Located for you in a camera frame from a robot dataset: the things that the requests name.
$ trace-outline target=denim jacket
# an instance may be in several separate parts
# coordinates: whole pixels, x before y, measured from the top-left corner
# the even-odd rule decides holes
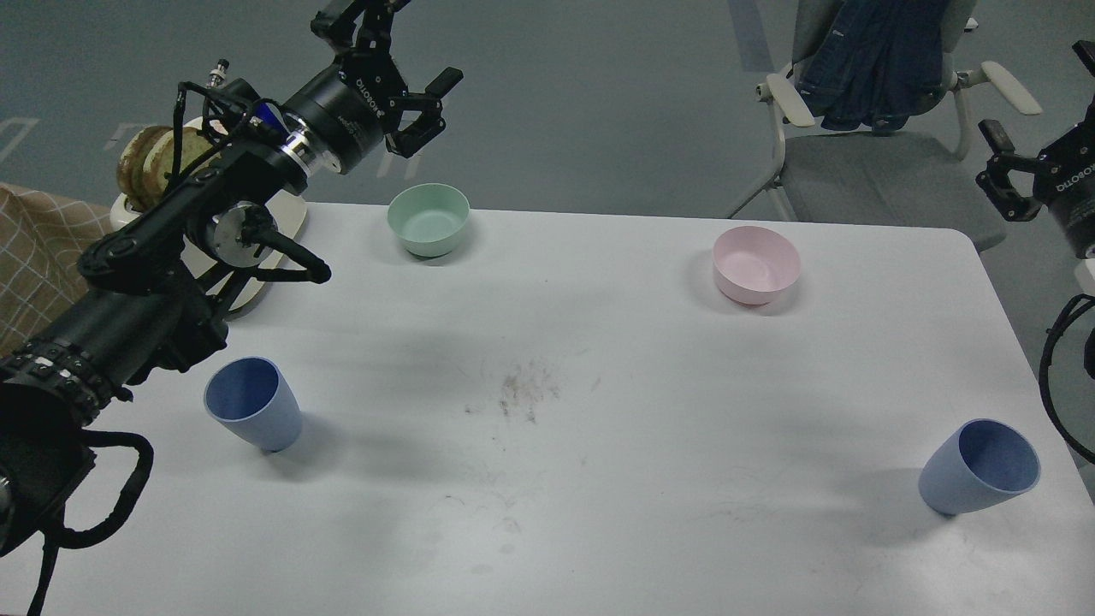
[[[941,93],[949,0],[846,0],[798,80],[823,128],[897,130]]]

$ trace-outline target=pink bowl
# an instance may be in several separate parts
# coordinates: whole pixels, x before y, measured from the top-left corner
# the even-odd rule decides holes
[[[715,240],[715,284],[735,301],[757,305],[775,299],[802,271],[787,237],[763,226],[735,226]]]

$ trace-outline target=green bowl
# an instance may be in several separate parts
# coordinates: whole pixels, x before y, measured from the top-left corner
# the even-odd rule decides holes
[[[411,186],[388,206],[388,225],[403,247],[418,256],[452,252],[464,235],[471,206],[448,184]]]

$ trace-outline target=plaid fabric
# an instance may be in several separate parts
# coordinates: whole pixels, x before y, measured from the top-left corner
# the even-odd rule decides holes
[[[108,217],[103,206],[0,183],[0,356],[87,291],[76,261],[110,232]]]

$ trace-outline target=cup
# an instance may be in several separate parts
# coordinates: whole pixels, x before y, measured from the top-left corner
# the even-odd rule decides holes
[[[243,358],[209,380],[209,415],[237,437],[267,452],[279,452],[300,437],[303,419],[281,371],[265,358]]]
[[[463,193],[448,184],[411,186],[388,206],[388,225],[408,252],[441,256],[464,235],[471,206]]]
[[[1022,434],[999,421],[976,419],[924,465],[920,496],[940,513],[969,513],[1030,491],[1040,475],[1038,454]]]

